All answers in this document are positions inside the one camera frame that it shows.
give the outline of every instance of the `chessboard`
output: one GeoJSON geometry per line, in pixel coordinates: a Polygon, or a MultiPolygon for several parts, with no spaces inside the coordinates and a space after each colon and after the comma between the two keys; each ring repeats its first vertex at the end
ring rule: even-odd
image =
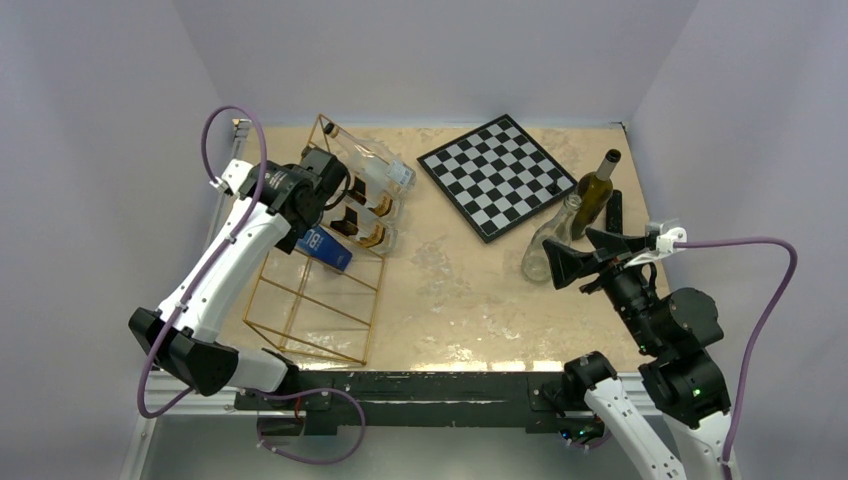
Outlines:
{"type": "Polygon", "coordinates": [[[574,189],[574,178],[509,115],[418,157],[484,243],[574,189]]]}

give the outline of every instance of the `bottle cap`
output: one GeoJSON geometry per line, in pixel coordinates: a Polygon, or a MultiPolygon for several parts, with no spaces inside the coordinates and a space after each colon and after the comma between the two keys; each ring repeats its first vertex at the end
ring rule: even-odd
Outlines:
{"type": "Polygon", "coordinates": [[[334,135],[333,132],[336,130],[336,128],[338,127],[336,127],[335,123],[327,122],[327,124],[324,125],[324,133],[331,137],[335,137],[336,135],[334,135]]]}
{"type": "Polygon", "coordinates": [[[606,156],[604,156],[604,160],[606,160],[610,163],[618,163],[618,161],[621,160],[621,152],[619,152],[618,150],[616,150],[614,148],[610,149],[607,152],[606,156]]]}

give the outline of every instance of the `black metal bar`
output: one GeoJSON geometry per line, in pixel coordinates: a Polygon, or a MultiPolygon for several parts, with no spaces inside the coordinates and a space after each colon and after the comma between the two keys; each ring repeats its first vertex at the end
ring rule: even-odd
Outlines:
{"type": "MultiPolygon", "coordinates": [[[[351,372],[299,371],[292,382],[298,391],[332,386],[353,396],[369,426],[511,427],[527,433],[554,433],[564,420],[540,395],[559,389],[559,372],[351,372]]],[[[304,398],[301,411],[305,434],[333,435],[338,426],[358,425],[354,407],[332,396],[304,398]]],[[[268,402],[252,394],[239,395],[239,410],[291,410],[294,402],[268,402]]],[[[590,412],[569,418],[590,419],[590,412]]]]}

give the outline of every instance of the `table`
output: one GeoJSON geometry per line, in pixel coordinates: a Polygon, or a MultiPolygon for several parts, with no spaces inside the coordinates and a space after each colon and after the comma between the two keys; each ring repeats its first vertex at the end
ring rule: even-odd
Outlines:
{"type": "MultiPolygon", "coordinates": [[[[536,228],[550,219],[559,204],[536,215],[485,245],[420,168],[416,158],[470,131],[468,128],[347,128],[357,137],[382,140],[417,172],[398,224],[399,241],[388,257],[375,312],[370,355],[365,369],[450,371],[558,371],[562,363],[584,353],[603,352],[619,371],[635,371],[643,363],[637,347],[603,293],[583,295],[576,282],[563,290],[526,282],[519,271],[522,255],[536,228]]],[[[647,209],[620,126],[595,129],[526,128],[575,178],[597,168],[610,148],[622,152],[613,173],[622,191],[624,233],[641,234],[647,209]]],[[[297,162],[309,127],[266,128],[269,159],[297,162]]],[[[251,134],[244,160],[255,163],[258,147],[251,134]]],[[[591,250],[583,239],[573,244],[591,250]]],[[[350,272],[376,280],[378,264],[360,257],[350,272]]],[[[296,287],[305,259],[274,252],[266,275],[296,287]]],[[[659,266],[658,292],[668,293],[659,266]]],[[[307,291],[346,311],[367,316],[373,297],[343,277],[322,268],[309,273],[307,291]]],[[[250,284],[228,315],[220,341],[267,347],[247,328],[242,314],[250,284]]],[[[293,296],[260,284],[250,310],[253,321],[280,325],[293,296]]],[[[361,329],[340,322],[338,315],[317,305],[301,304],[293,331],[316,344],[360,356],[361,329]]],[[[305,368],[332,368],[344,363],[296,358],[305,368]]]]}

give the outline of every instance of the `green wine bottle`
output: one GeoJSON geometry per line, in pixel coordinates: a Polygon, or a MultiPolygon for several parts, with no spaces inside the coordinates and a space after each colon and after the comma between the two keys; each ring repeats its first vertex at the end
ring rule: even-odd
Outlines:
{"type": "Polygon", "coordinates": [[[582,203],[571,224],[572,239],[582,238],[586,234],[586,227],[598,218],[612,196],[612,180],[609,177],[619,160],[621,152],[615,149],[608,151],[598,170],[587,173],[577,183],[577,195],[580,195],[582,203]]]}

